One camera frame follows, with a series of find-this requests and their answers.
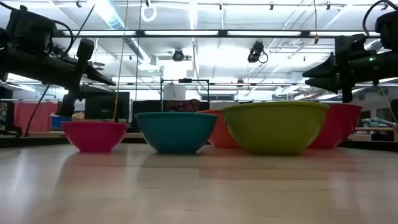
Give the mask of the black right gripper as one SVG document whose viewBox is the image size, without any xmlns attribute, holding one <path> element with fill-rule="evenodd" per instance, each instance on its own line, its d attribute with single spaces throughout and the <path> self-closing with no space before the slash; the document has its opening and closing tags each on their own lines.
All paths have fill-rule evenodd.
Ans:
<svg viewBox="0 0 398 224">
<path fill-rule="evenodd" d="M 305 81 L 305 84 L 333 93 L 341 89 L 342 101 L 351 102 L 353 100 L 352 88 L 355 84 L 373 80 L 371 72 L 367 70 L 368 60 L 373 54 L 372 50 L 364 48 L 367 38 L 365 34 L 335 37 L 335 55 L 331 52 L 324 62 L 303 72 L 303 77 L 310 78 Z M 338 80 L 328 78 L 336 73 Z"/>
</svg>

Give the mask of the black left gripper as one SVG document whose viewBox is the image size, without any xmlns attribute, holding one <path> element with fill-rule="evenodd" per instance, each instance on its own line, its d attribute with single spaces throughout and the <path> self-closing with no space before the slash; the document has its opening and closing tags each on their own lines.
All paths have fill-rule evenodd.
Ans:
<svg viewBox="0 0 398 224">
<path fill-rule="evenodd" d="M 94 42 L 87 38 L 80 40 L 77 57 L 78 60 L 73 68 L 73 71 L 67 78 L 67 85 L 65 87 L 68 93 L 63 96 L 60 109 L 57 111 L 59 116 L 72 117 L 75 109 L 75 101 L 81 95 L 112 95 L 114 92 L 104 90 L 95 86 L 82 85 L 80 87 L 81 77 L 85 72 L 87 79 L 103 83 L 105 85 L 116 86 L 116 83 L 108 77 L 102 75 L 93 66 L 87 65 L 94 50 Z"/>
</svg>

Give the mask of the stack of rainbow nested bowls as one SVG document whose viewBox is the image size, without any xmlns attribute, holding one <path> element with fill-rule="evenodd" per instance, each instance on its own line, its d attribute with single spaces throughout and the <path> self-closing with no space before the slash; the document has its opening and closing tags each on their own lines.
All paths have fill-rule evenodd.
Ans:
<svg viewBox="0 0 398 224">
<path fill-rule="evenodd" d="M 330 105 L 326 120 L 317 138 L 309 145 L 310 149 L 333 149 L 354 131 L 358 124 L 362 107 L 351 104 Z"/>
</svg>

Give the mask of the small pink plastic bowl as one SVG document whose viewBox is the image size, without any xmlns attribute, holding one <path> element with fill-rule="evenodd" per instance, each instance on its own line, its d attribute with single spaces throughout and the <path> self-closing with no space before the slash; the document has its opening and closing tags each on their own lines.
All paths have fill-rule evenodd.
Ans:
<svg viewBox="0 0 398 224">
<path fill-rule="evenodd" d="M 124 139 L 126 123 L 66 121 L 62 123 L 69 142 L 84 153 L 111 152 Z"/>
</svg>

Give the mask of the lime green plastic bowl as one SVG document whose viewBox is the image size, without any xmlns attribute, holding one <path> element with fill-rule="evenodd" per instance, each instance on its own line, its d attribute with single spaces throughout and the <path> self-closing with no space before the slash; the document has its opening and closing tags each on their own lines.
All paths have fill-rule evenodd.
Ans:
<svg viewBox="0 0 398 224">
<path fill-rule="evenodd" d="M 275 101 L 228 106 L 221 110 L 234 140 L 251 154 L 296 156 L 317 138 L 330 106 Z"/>
</svg>

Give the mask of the teal plastic bowl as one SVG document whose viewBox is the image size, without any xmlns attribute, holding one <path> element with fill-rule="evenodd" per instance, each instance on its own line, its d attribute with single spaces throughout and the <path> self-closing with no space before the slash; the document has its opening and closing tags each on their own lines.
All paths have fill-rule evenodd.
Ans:
<svg viewBox="0 0 398 224">
<path fill-rule="evenodd" d="M 159 154 L 196 154 L 209 140 L 216 115 L 194 112 L 146 112 L 135 115 L 148 145 Z"/>
</svg>

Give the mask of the orange plastic bowl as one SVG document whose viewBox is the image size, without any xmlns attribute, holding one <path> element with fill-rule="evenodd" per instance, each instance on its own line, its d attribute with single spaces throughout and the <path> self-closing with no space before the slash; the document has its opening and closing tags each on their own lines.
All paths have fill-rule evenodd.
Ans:
<svg viewBox="0 0 398 224">
<path fill-rule="evenodd" d="M 212 114 L 218 117 L 215 128 L 209 138 L 209 142 L 218 148 L 240 148 L 240 145 L 230 135 L 225 124 L 221 110 L 203 110 L 200 113 Z"/>
</svg>

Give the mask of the black monitor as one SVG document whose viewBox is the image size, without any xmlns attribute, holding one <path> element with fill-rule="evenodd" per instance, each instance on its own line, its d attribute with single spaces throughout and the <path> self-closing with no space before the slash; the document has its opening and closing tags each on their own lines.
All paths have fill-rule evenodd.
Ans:
<svg viewBox="0 0 398 224">
<path fill-rule="evenodd" d="M 112 95 L 96 96 L 85 100 L 85 119 L 113 120 L 129 122 L 130 93 L 120 92 Z"/>
</svg>

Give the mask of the blue bin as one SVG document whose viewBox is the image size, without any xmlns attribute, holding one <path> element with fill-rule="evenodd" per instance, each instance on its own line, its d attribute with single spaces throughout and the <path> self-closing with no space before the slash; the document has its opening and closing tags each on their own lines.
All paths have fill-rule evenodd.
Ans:
<svg viewBox="0 0 398 224">
<path fill-rule="evenodd" d="M 63 122 L 71 121 L 71 117 L 67 116 L 51 116 L 51 130 L 62 130 L 63 129 Z"/>
</svg>

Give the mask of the red cloth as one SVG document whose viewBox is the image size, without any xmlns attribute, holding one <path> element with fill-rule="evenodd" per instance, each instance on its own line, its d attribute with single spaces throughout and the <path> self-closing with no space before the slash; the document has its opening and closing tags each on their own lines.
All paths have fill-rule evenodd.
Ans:
<svg viewBox="0 0 398 224">
<path fill-rule="evenodd" d="M 36 107 L 33 102 L 20 102 L 14 105 L 14 126 L 20 127 L 25 132 L 31 114 Z M 30 124 L 29 132 L 47 132 L 51 128 L 51 114 L 58 109 L 57 103 L 44 102 L 39 105 Z"/>
</svg>

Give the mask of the white bucket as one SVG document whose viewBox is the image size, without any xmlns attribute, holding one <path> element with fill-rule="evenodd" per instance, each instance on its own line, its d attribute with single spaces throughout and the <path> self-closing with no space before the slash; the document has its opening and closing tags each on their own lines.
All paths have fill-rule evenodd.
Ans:
<svg viewBox="0 0 398 224">
<path fill-rule="evenodd" d="M 168 101 L 183 101 L 186 100 L 186 86 L 168 84 L 162 89 L 162 96 L 164 100 Z"/>
</svg>

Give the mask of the black metal stand frame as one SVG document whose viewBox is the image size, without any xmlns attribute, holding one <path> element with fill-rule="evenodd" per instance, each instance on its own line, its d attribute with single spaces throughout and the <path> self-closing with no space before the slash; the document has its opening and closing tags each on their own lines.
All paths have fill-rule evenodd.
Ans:
<svg viewBox="0 0 398 224">
<path fill-rule="evenodd" d="M 161 107 L 164 107 L 164 99 L 162 96 L 162 89 L 165 85 L 168 84 L 176 84 L 176 85 L 193 85 L 193 86 L 199 86 L 200 89 L 198 91 L 198 94 L 201 95 L 201 89 L 204 88 L 207 91 L 207 96 L 209 96 L 209 90 L 210 90 L 210 81 L 206 79 L 191 79 L 191 78 L 181 78 L 181 79 L 160 79 L 160 102 L 161 102 Z"/>
</svg>

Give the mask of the black overhead frame beam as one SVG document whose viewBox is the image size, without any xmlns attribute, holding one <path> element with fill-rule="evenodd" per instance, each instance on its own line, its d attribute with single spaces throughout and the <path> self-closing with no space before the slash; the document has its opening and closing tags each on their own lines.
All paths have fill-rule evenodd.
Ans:
<svg viewBox="0 0 398 224">
<path fill-rule="evenodd" d="M 68 32 L 59 30 L 56 38 L 74 37 L 87 38 L 177 38 L 177 37 L 205 37 L 205 38 L 313 38 L 318 35 L 321 38 L 334 38 L 339 35 L 360 34 L 360 30 L 74 30 Z"/>
</svg>

